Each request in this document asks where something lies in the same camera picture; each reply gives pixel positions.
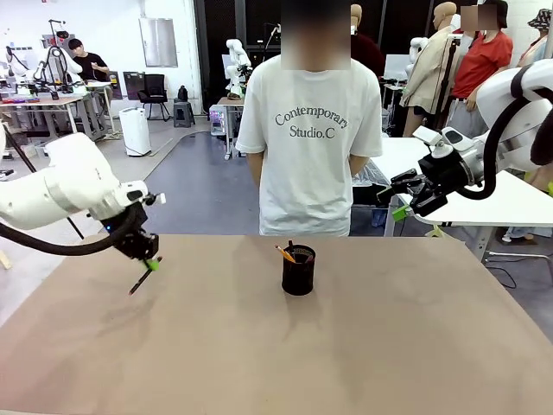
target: man in white t-shirt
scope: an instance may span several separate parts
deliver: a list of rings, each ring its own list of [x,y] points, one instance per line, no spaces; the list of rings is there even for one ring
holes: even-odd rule
[[[259,186],[262,235],[347,236],[352,176],[382,154],[377,77],[349,57],[328,70],[350,53],[342,3],[289,1],[283,42],[293,46],[250,78],[236,148]]]

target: black and white hat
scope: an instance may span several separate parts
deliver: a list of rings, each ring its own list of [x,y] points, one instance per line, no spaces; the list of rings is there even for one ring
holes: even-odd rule
[[[534,20],[528,22],[528,26],[538,30],[549,30],[551,25],[551,10],[541,9]]]

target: man in black shirt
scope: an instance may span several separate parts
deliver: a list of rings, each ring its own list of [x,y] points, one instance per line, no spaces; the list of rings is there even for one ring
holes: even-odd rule
[[[83,42],[79,39],[70,40],[68,47],[75,54],[73,60],[83,68],[83,72],[79,73],[83,80],[107,81],[107,74],[110,72],[110,68],[107,67],[102,58],[97,54],[86,52]]]

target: black shirt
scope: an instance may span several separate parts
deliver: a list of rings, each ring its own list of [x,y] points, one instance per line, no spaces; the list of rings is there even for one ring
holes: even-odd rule
[[[79,73],[83,80],[99,80],[101,82],[107,81],[107,73],[92,69],[93,62],[95,62],[99,67],[107,67],[104,60],[102,60],[102,58],[100,58],[97,54],[91,54],[89,52],[86,57],[81,58],[80,56],[75,56],[73,60],[83,68],[83,72]]]

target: white air purifier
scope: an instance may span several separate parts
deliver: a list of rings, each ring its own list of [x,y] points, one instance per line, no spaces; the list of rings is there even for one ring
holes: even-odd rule
[[[148,120],[143,108],[127,108],[119,112],[127,156],[147,156],[152,151]]]

